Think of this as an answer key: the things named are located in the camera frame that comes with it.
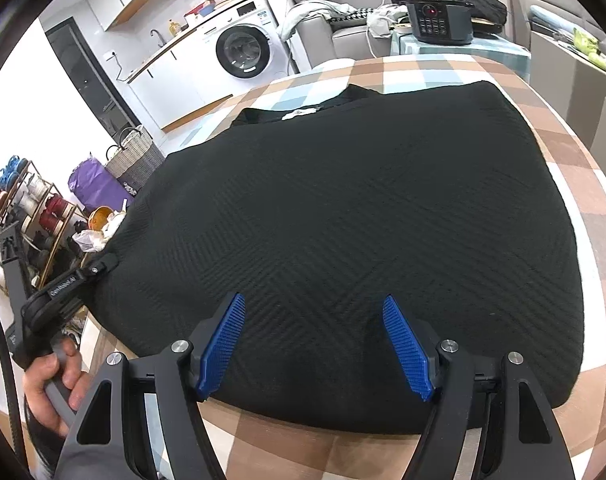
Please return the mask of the person's left hand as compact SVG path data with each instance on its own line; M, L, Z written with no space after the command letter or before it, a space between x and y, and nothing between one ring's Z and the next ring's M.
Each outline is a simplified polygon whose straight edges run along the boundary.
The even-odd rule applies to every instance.
M62 385L62 396L76 412L85 399L94 378L82 368L82 355L73 339L64 336L58 348L45 356L38 356L23 374L23 391L30 412L41 426L58 437L68 434L70 425L61 416L60 402L53 403L51 393L58 392L56 382Z

